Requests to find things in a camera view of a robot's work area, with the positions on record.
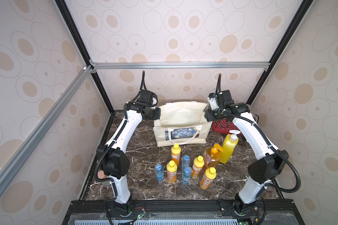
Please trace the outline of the yellow dish soap pump bottle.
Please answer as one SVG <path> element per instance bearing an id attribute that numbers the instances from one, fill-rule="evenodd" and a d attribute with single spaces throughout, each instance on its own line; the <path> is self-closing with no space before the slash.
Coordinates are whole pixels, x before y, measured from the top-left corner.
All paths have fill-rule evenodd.
<path id="1" fill-rule="evenodd" d="M 223 151 L 220 152 L 220 163 L 226 164 L 229 161 L 238 144 L 238 135 L 240 133 L 239 130 L 230 130 L 230 133 L 226 136 L 222 144 Z"/>

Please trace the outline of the orange dish soap pump bottle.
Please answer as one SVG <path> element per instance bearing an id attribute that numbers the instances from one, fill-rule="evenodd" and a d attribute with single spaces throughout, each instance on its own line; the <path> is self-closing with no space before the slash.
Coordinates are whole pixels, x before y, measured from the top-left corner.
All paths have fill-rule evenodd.
<path id="1" fill-rule="evenodd" d="M 220 161 L 220 151 L 223 151 L 221 145 L 219 145 L 218 143 L 214 144 L 213 147 L 208 147 L 204 154 L 203 154 L 203 158 L 204 158 L 204 166 L 203 169 L 204 171 L 207 170 L 210 167 L 214 167 L 216 168 L 219 161 Z"/>

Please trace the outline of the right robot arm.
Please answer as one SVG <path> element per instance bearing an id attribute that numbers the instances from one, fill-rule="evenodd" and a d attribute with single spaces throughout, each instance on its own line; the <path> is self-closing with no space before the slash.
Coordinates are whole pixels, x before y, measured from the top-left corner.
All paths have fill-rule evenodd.
<path id="1" fill-rule="evenodd" d="M 233 207 L 238 215 L 247 214 L 267 187 L 273 187 L 285 193 L 294 193 L 300 189 L 300 175 L 290 163 L 287 151 L 279 150 L 269 140 L 245 103 L 234 102 L 229 90 L 221 90 L 220 77 L 215 92 L 208 96 L 208 102 L 209 105 L 204 114 L 207 121 L 227 119 L 233 122 L 252 147 L 257 159 L 248 167 L 249 178 L 244 187 L 235 195 Z M 295 187 L 291 189 L 281 188 L 273 183 L 273 180 L 281 174 L 284 166 L 290 167 L 296 179 Z"/>

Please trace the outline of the cream starry night shopping bag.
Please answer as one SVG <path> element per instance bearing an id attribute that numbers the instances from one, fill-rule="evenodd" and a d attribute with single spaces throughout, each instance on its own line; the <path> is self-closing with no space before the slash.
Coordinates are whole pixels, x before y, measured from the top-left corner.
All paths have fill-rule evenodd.
<path id="1" fill-rule="evenodd" d="M 157 146 L 206 143 L 212 125 L 204 117 L 207 103 L 174 102 L 159 108 L 161 116 L 153 127 Z"/>

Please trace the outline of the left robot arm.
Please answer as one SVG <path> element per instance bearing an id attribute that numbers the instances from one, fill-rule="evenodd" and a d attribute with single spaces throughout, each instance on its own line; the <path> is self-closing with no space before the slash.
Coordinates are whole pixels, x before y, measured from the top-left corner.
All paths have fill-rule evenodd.
<path id="1" fill-rule="evenodd" d="M 130 160 L 126 156 L 127 145 L 137 126 L 143 121 L 160 119 L 161 110 L 157 108 L 158 97 L 149 91 L 145 84 L 145 71 L 138 94 L 124 104 L 124 117 L 113 136 L 96 150 L 97 162 L 94 168 L 96 182 L 112 186 L 114 197 L 110 199 L 115 207 L 125 215 L 132 209 L 132 196 L 128 188 L 127 173 Z"/>

